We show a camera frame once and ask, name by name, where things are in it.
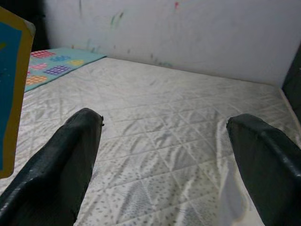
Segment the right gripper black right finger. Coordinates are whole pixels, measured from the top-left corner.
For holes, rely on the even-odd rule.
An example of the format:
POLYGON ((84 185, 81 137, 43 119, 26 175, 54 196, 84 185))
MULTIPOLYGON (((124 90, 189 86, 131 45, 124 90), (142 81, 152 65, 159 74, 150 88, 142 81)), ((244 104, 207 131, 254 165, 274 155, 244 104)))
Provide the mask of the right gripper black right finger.
POLYGON ((281 130, 250 114, 227 131, 244 185, 266 226, 301 224, 301 150, 281 130))

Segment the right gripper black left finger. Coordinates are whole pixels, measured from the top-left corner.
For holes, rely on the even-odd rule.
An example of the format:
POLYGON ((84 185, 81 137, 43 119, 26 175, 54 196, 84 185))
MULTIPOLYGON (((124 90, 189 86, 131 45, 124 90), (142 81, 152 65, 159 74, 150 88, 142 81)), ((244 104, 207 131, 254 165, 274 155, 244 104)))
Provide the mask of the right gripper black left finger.
POLYGON ((89 108, 72 115, 1 194, 1 225, 72 226, 92 177, 102 127, 103 117, 89 108))

